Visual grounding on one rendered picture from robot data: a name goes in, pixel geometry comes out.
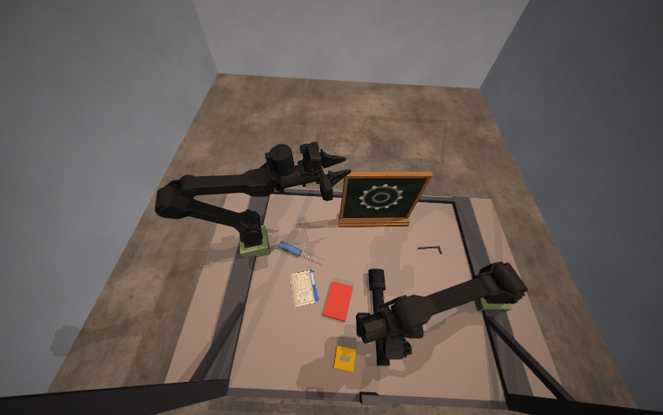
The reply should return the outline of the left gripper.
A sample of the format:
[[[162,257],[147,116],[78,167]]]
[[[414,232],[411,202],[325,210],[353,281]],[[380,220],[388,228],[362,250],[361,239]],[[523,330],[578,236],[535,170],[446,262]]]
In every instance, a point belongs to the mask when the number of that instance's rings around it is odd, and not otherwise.
[[[332,201],[333,200],[332,188],[340,180],[345,178],[346,175],[348,175],[351,172],[351,169],[337,171],[337,172],[332,172],[328,170],[328,174],[325,174],[323,168],[327,168],[336,165],[338,163],[341,163],[346,160],[346,157],[327,154],[323,151],[323,149],[321,149],[321,153],[319,154],[321,155],[321,162],[319,163],[317,168],[318,175],[309,176],[301,174],[300,170],[303,170],[303,166],[298,165],[297,163],[297,166],[295,166],[295,170],[297,169],[296,173],[297,173],[298,185],[303,185],[303,187],[306,187],[307,183],[316,182],[316,184],[319,184],[320,186],[320,192],[323,200]]]

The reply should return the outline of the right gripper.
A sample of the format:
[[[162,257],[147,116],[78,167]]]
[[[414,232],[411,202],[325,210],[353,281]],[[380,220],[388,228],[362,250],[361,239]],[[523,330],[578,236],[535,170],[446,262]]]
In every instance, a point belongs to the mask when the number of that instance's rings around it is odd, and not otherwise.
[[[359,318],[361,318],[361,317],[364,317],[364,316],[370,316],[370,315],[371,315],[370,313],[358,313],[358,314],[356,315],[356,327],[357,327],[357,336],[358,336],[358,337],[361,337],[361,336],[360,336],[360,334],[359,334],[359,328],[358,328],[358,324],[357,324],[357,319],[359,319]],[[417,334],[412,335],[412,336],[407,337],[407,338],[423,338],[423,336],[424,336],[423,326],[421,325],[420,327],[421,327],[421,329],[418,331]]]

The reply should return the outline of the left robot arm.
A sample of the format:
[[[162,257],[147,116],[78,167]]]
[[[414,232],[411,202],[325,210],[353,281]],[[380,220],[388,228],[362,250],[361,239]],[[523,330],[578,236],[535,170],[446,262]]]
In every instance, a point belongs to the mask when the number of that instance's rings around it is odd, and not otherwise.
[[[318,175],[321,155],[312,144],[300,146],[303,159],[303,175]],[[291,148],[279,144],[265,153],[266,161],[260,168],[238,175],[194,176],[184,175],[179,180],[170,181],[158,189],[155,213],[163,218],[181,219],[194,217],[235,228],[240,233],[240,242],[245,248],[262,245],[260,216],[247,209],[237,213],[225,208],[196,201],[196,195],[245,193],[254,197],[270,196],[276,189],[284,193],[284,188],[298,186],[297,173]],[[279,176],[279,179],[278,179]],[[192,199],[192,200],[191,200]],[[171,203],[170,203],[171,202]],[[170,203],[170,204],[169,204]],[[169,205],[168,205],[169,204]],[[185,209],[184,209],[185,208]]]

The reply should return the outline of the blue screwdriver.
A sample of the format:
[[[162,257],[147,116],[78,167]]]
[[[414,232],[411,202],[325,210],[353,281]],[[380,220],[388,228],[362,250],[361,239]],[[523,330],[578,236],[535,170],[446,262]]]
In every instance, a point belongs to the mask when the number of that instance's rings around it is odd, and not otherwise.
[[[285,242],[280,242],[279,245],[278,245],[278,247],[281,248],[281,249],[283,249],[283,250],[285,250],[285,251],[287,251],[287,252],[292,253],[293,255],[300,256],[300,255],[302,254],[302,250],[301,250],[301,249],[296,248],[296,247],[293,247],[293,246],[291,246],[290,244],[285,243]]]

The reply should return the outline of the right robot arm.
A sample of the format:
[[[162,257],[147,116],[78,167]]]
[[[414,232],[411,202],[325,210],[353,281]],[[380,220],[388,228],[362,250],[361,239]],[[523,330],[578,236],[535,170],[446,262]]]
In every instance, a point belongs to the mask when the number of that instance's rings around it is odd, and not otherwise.
[[[380,305],[381,313],[357,319],[359,334],[364,344],[382,338],[386,358],[402,359],[412,354],[412,347],[405,337],[417,334],[420,326],[432,315],[480,298],[486,299],[487,303],[514,304],[525,296],[523,292],[526,291],[527,287],[510,263],[493,262],[467,282],[429,296],[399,296]]]

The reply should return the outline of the red flat box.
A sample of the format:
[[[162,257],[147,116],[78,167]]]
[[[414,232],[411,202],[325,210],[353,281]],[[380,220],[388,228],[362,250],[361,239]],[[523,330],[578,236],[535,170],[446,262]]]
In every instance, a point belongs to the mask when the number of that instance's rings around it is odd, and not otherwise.
[[[323,316],[328,316],[345,322],[352,296],[352,289],[352,286],[339,282],[331,282]]]

